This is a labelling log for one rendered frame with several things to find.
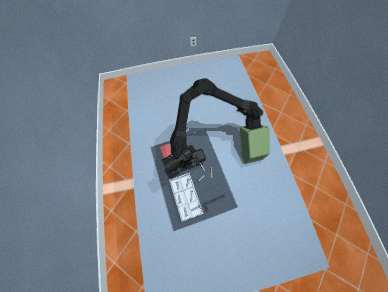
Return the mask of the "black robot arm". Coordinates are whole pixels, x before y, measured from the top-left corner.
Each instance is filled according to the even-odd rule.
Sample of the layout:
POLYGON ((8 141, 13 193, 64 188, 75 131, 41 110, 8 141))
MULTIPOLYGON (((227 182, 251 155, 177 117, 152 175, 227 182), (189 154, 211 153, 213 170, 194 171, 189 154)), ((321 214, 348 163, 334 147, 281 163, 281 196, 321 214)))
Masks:
POLYGON ((209 79, 203 78, 196 80, 193 83, 193 86, 191 86, 184 93, 186 92, 188 92, 188 94, 180 95, 176 126, 170 139, 172 154, 161 160, 169 173, 180 167, 181 161, 184 163, 189 162, 192 159, 192 154, 196 152, 195 148, 192 145, 187 146, 186 125, 190 102, 200 95, 213 96, 226 103, 236 106, 237 112, 240 112, 241 114, 246 116, 245 128, 254 130, 263 127, 261 126, 260 118, 260 116, 263 115, 263 110, 258 106, 256 102, 243 100, 222 89, 219 89, 209 79), (254 113, 254 115, 252 113, 254 113))

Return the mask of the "red block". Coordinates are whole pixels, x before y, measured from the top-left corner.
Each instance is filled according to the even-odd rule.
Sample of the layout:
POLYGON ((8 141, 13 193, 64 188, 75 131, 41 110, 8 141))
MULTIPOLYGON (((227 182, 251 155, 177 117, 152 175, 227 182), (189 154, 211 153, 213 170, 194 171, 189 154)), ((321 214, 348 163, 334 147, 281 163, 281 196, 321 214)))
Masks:
POLYGON ((169 156, 170 154, 172 154, 172 153, 171 153, 170 144, 161 146, 161 151, 162 151, 162 154, 163 154, 163 157, 164 157, 164 158, 166 158, 167 156, 169 156))

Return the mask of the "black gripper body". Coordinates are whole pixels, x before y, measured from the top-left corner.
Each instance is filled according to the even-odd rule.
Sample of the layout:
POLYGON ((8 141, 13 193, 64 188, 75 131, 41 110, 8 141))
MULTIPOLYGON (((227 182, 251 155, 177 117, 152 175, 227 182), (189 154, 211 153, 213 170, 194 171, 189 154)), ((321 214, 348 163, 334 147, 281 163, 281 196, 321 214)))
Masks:
MULTIPOLYGON (((196 156, 194 156, 194 154, 192 154, 192 159, 191 159, 189 162, 184 163, 184 162, 181 161, 180 167, 183 167, 183 166, 187 166, 187 165, 193 164, 193 162, 196 161, 195 158, 198 158, 198 161, 199 161, 199 162, 203 162, 203 161, 206 160, 205 154, 204 154, 204 152, 203 152, 202 149, 196 150, 195 153, 196 153, 196 156), (193 161, 193 162, 191 162, 191 161, 193 161)), ((177 171, 177 170, 178 170, 178 168, 175 169, 174 171, 177 171)), ((174 172, 174 171, 172 171, 172 172, 174 172)))

